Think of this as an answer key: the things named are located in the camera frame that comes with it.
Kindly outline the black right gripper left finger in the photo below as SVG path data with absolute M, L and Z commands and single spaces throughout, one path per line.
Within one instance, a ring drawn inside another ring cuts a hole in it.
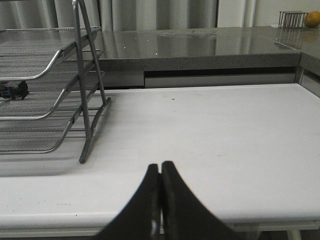
M 121 212 L 95 240 L 157 240 L 160 236 L 161 176 L 157 164 L 150 164 L 138 189 Z

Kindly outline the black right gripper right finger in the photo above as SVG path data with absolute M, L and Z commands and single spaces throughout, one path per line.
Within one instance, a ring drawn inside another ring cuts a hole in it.
M 241 240 L 214 216 L 183 181 L 172 161 L 161 165 L 163 230 L 166 240 Z

